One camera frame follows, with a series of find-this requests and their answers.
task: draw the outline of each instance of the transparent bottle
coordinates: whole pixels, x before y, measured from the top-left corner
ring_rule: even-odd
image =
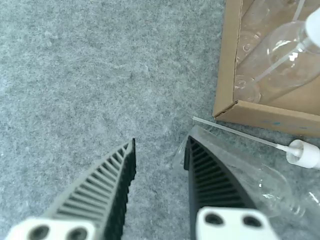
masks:
[[[258,210],[270,218],[281,216],[298,223],[304,220],[307,227],[320,236],[320,190],[317,188],[317,178],[306,182],[305,192],[296,197],[287,179],[279,171],[197,125],[178,148],[173,159],[174,169],[182,169],[188,136],[192,136],[224,163],[250,195]]]
[[[290,9],[293,9],[294,5],[294,0],[255,0],[251,4],[241,19],[236,54],[237,64],[245,59],[266,34],[290,21],[288,13],[291,12]]]
[[[268,102],[320,74],[320,8],[271,32],[237,67],[234,100]]]
[[[319,0],[255,0],[241,20],[236,63],[282,24],[306,18],[320,7]]]
[[[230,169],[257,208],[268,217],[282,214],[294,216],[304,214],[299,200],[294,197],[290,185],[281,173],[266,166],[259,159],[219,140],[200,126],[194,126],[183,140],[173,159],[175,169],[178,169],[178,166],[179,169],[181,168],[180,164],[184,159],[188,136],[200,142]]]

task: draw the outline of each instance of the bottle neck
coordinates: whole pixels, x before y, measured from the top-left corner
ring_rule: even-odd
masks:
[[[320,48],[310,40],[310,38],[308,37],[308,35],[306,33],[305,26],[303,26],[301,28],[299,35],[298,35],[298,38],[299,38],[298,41],[300,44],[301,52],[306,51],[306,52],[309,52],[312,54],[320,55]]]

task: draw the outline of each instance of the gray carpet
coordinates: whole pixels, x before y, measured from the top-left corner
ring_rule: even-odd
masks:
[[[132,137],[137,174],[123,239],[189,239],[187,173],[171,163],[191,117],[212,119],[223,15],[224,0],[0,1],[1,239]],[[281,170],[297,193],[320,176],[270,147],[216,134]],[[272,222],[284,240],[316,239]]]

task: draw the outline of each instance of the cardboard box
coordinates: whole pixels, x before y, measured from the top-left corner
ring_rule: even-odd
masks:
[[[236,54],[242,11],[253,0],[226,0],[213,116],[218,121],[320,137],[320,77],[269,105],[234,101]]]

